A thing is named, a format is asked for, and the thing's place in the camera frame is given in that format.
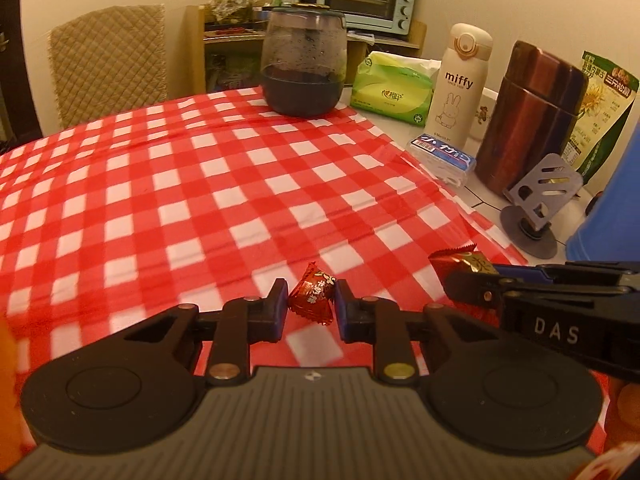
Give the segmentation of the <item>person's hand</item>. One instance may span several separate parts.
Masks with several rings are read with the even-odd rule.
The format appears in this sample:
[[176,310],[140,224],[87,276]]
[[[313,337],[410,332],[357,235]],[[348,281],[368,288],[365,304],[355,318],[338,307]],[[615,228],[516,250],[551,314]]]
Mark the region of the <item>person's hand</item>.
[[604,448],[608,451],[625,442],[640,440],[640,386],[615,377],[608,386],[610,404],[606,411]]

